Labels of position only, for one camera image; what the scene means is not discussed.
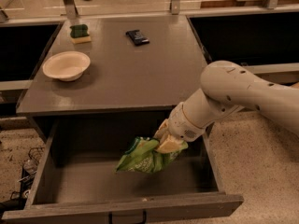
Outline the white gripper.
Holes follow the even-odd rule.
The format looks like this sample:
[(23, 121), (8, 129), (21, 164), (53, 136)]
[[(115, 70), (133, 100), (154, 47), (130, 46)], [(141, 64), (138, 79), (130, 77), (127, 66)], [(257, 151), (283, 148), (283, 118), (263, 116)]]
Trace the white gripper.
[(193, 125), (186, 118), (183, 103), (179, 103), (171, 111), (169, 118), (162, 122), (154, 135), (155, 139), (160, 140), (162, 138), (159, 146), (156, 147), (156, 151), (163, 154), (178, 151), (182, 144), (181, 139), (186, 142), (193, 142), (203, 135), (205, 131), (205, 129)]

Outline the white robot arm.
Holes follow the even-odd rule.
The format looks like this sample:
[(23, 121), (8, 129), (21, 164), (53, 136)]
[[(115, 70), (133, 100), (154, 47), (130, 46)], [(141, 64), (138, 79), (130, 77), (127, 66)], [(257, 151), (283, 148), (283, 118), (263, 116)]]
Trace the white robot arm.
[(200, 88), (179, 103), (154, 135), (156, 151), (183, 149), (206, 132), (213, 122), (242, 108), (255, 110), (288, 131), (299, 134), (299, 89), (261, 79), (246, 68), (216, 61), (204, 68)]

